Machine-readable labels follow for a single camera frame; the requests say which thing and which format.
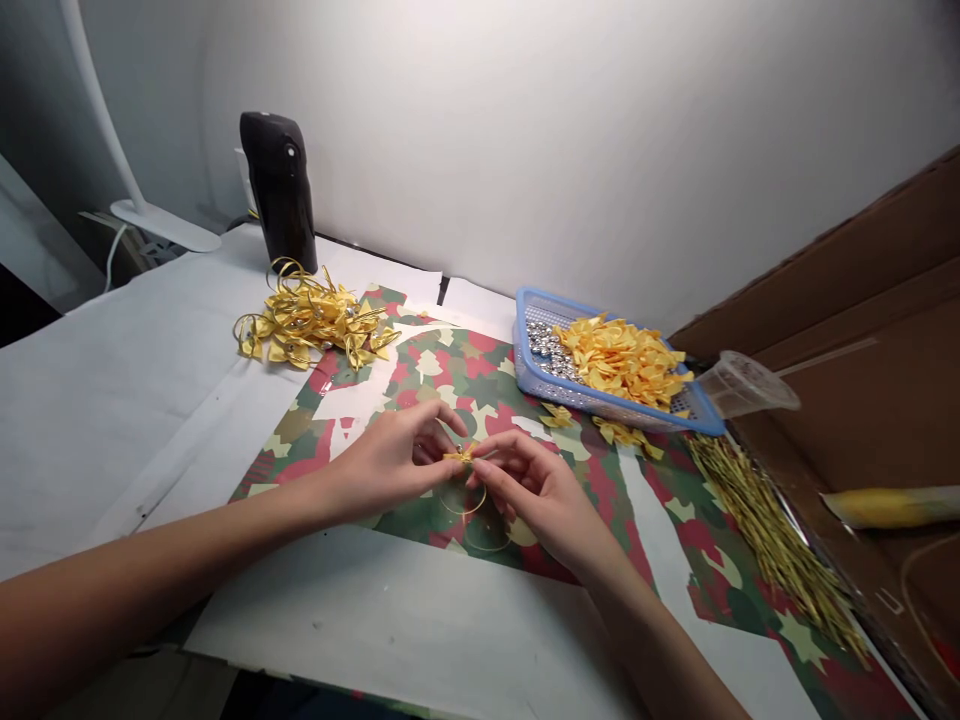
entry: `work surface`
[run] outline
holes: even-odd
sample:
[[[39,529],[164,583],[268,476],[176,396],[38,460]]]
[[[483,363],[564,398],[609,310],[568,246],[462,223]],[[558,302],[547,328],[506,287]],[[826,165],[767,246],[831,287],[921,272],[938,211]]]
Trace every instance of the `work surface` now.
[[[358,294],[376,282],[413,310],[510,339],[509,299],[455,279],[436,308],[439,273],[325,241],[318,256]],[[227,501],[306,379],[239,358],[230,338],[236,317],[261,307],[266,261],[259,228],[238,228],[217,253],[150,272],[0,350],[0,452],[13,479],[0,507],[3,577]],[[694,508],[668,511],[632,452],[621,450],[621,467],[660,597],[747,710],[823,715],[778,640],[704,619],[675,529]],[[742,583],[718,557],[716,572]],[[800,663],[823,673],[809,631],[792,632]],[[631,717],[602,637],[579,587],[344,527],[225,587],[185,647],[453,715]]]

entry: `hand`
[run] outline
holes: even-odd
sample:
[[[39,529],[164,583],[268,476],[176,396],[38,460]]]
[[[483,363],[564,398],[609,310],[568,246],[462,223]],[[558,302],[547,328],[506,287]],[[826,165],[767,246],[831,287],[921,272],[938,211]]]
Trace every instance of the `hand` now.
[[[324,508],[324,525],[339,525],[372,517],[463,472],[459,460],[444,460],[456,452],[442,420],[457,435],[467,427],[450,407],[431,400],[400,411],[383,413],[327,467],[317,483]]]
[[[473,451],[473,476],[508,523],[520,516],[543,546],[586,583],[616,572],[626,561],[620,544],[597,514],[563,459],[518,430],[493,435]]]

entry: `blue plastic basket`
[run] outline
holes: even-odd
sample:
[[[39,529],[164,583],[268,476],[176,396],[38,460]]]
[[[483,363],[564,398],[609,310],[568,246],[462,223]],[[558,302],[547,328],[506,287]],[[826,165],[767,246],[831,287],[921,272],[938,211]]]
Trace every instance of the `blue plastic basket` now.
[[[578,318],[599,314],[600,311],[596,308],[542,290],[520,288],[517,293],[517,323],[513,328],[517,384],[520,389],[529,395],[650,432],[694,430],[705,435],[723,435],[723,420],[696,381],[686,383],[683,391],[673,398],[671,413],[690,411],[688,418],[678,418],[670,413],[550,375],[534,362],[533,353],[530,351],[530,338],[527,335],[527,321],[539,320],[551,326],[569,327],[570,323]],[[680,373],[687,371],[683,364],[677,370]]]

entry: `black speaker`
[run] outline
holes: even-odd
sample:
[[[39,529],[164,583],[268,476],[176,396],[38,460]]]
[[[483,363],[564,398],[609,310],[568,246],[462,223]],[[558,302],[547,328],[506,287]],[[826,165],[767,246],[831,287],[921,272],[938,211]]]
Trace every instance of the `black speaker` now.
[[[279,272],[283,263],[277,258],[290,257],[315,273],[313,204],[300,127],[280,115],[245,112],[240,116],[240,143],[250,164],[250,185],[271,266]]]

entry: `camouflage cutting mat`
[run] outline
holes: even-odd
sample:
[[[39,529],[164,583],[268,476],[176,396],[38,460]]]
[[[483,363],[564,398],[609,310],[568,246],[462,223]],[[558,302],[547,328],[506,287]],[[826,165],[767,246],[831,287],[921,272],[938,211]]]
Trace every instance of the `camouflage cutting mat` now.
[[[385,310],[385,323],[426,326],[437,321],[403,307],[401,293],[373,286],[364,297]],[[465,329],[438,329],[396,345],[377,412],[409,407],[439,397],[463,418],[467,443],[518,425],[529,431],[547,414],[540,402],[516,385],[511,345]],[[373,365],[353,372],[340,352],[328,352],[273,435],[254,460],[231,502],[276,487],[326,465],[335,447],[362,432],[352,417],[315,417],[324,396],[370,380]],[[634,567],[653,586],[620,469],[619,457],[589,416],[572,411],[574,427],[542,428],[580,480]],[[637,457],[641,472],[670,514],[690,563],[688,587],[704,620],[776,640],[812,704],[824,720],[915,717],[886,673],[871,659],[856,657],[811,628],[796,607],[759,576],[756,561],[722,502],[705,483],[678,435],[651,435],[666,452],[662,460]],[[576,579],[524,528],[505,528],[492,503],[464,520],[443,507],[445,491],[428,493],[382,516],[360,523],[397,537],[496,562],[564,582]],[[463,498],[446,496],[453,509]],[[427,708],[376,698],[420,717],[440,717]]]

